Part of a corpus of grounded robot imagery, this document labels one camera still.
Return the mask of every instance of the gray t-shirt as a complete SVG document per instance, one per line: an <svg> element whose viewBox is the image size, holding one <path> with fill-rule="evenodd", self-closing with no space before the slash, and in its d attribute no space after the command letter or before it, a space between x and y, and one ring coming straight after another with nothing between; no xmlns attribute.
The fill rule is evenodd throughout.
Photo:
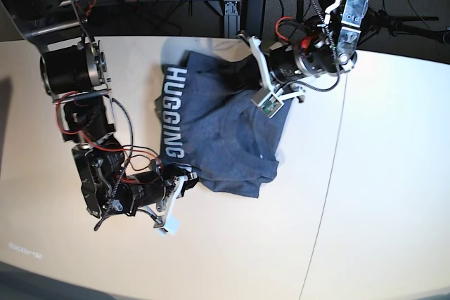
<svg viewBox="0 0 450 300"><path fill-rule="evenodd" d="M276 177L290 102L267 118L251 101L255 91L226 85L223 74L234 66L194 52L186 67L164 66L160 154L165 164L192 167L212 191L258 197Z"/></svg>

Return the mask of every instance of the white table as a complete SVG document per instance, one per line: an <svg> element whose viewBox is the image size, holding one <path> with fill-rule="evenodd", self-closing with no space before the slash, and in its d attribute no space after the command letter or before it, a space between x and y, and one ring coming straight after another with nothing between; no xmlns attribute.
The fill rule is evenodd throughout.
<svg viewBox="0 0 450 300"><path fill-rule="evenodd" d="M115 97L136 144L159 148L163 63L185 50L239 60L237 41L103 38ZM178 200L180 231L161 237L145 215L95 233L70 148L41 85L39 55L0 44L13 84L0 173L0 261L72 284L140 299L297 300L319 228L345 79L294 103L277 151L278 177L258 200L201 185ZM334 81L322 77L315 85ZM450 67L360 52L304 299L417 299L450 286ZM128 142L125 120L117 137ZM12 242L43 259L8 247Z"/></svg>
<svg viewBox="0 0 450 300"><path fill-rule="evenodd" d="M237 41L103 38L114 96L128 109L136 144L159 148L163 63L186 50L240 60ZM201 185L178 200L179 232L161 237L144 214L108 219L95 233L70 152L55 125L39 75L39 54L24 41L0 44L0 79L13 84L0 178L0 261L58 280L140 299L298 299L335 151L345 80L332 93L308 91L294 103L277 179L258 200ZM317 86L329 86L323 77ZM117 114L117 137L128 143ZM42 254L39 260L8 244Z"/></svg>

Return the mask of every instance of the floor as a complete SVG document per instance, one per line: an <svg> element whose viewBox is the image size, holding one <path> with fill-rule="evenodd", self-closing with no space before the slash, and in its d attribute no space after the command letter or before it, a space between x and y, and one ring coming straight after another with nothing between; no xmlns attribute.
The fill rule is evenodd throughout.
<svg viewBox="0 0 450 300"><path fill-rule="evenodd" d="M283 0L286 15L295 14L296 0ZM422 16L438 16L439 21L429 22L428 25L433 30L450 29L450 0L411 0L415 10ZM158 9L161 13L166 13L167 4L159 4ZM383 0L370 0L370 6L374 10L379 10L383 6ZM390 15L415 15L407 0L385 0L385 8ZM188 4L184 4L179 10L188 11ZM274 25L280 18L281 9L278 0L267 0L266 15L264 19L263 38L271 40L274 38ZM184 26L183 35L201 36L201 37L219 37L220 36L220 18L213 14L211 10L203 3L195 3L193 14L175 15L171 18L174 22L181 23ZM422 22L414 25L424 27ZM117 19L113 24L98 29L98 35L147 35L152 34L148 29L146 21L133 22L130 24L127 17ZM4 11L0 10L0 41L19 39L20 36L12 28L9 19L6 18ZM381 53L390 53L412 58L421 58L441 63L450 64L450 46L439 44L417 36L401 35L398 37L390 36L387 31L382 31L378 36L360 46L360 49L375 51Z"/></svg>

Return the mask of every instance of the dark background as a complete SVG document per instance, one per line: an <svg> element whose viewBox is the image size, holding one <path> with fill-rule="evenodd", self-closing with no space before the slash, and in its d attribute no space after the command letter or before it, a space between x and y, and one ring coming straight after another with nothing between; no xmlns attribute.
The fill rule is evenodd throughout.
<svg viewBox="0 0 450 300"><path fill-rule="evenodd" d="M296 0L283 0L283 3L286 15L294 16ZM411 0L411 3L420 15L433 15L440 18L438 22L429 23L432 29L445 30L446 27L450 27L450 0ZM383 0L370 0L370 6L375 10L381 9L382 5ZM173 3L159 3L155 6L154 11L163 15L173 6ZM385 0L385 7L390 15L415 15L407 0ZM280 15L281 10L278 0L267 0L263 33L265 40L274 40L274 25ZM184 4L170 20L183 26L184 36L221 36L221 18L202 2L193 3L192 15L188 14L188 3ZM422 22L417 22L414 25L425 27ZM173 35L178 34L173 27L164 26L164 29ZM98 36L153 35L154 32L152 32L150 25L145 20L136 19L132 15L127 15L127 11L122 11L120 16L111 15L109 24L99 27L96 34ZM5 13L0 11L0 41L19 38L20 36L12 28ZM386 31L383 31L361 45L360 49L450 64L450 46L438 44L433 40L422 37L407 35L391 37Z"/></svg>

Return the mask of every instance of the table surface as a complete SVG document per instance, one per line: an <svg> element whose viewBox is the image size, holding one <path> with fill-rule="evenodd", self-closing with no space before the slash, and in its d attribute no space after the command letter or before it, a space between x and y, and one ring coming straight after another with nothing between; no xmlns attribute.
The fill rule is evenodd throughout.
<svg viewBox="0 0 450 300"><path fill-rule="evenodd" d="M248 54L235 40L101 41L136 144L156 149L161 64L179 63L187 50L227 60ZM0 44L0 84L10 79L12 86L0 162L0 261L153 300L296 300L301 293L302 300L416 299L449 286L449 66L360 52L333 175L346 77L336 90L308 91L303 105L292 105L277 150L278 177L262 186L258 200L198 185L176 203L179 232L162 237L143 214L108 219L93 231L73 144L62 142L38 62L29 43ZM312 81L327 87L334 78ZM127 143L119 114L117 128Z"/></svg>

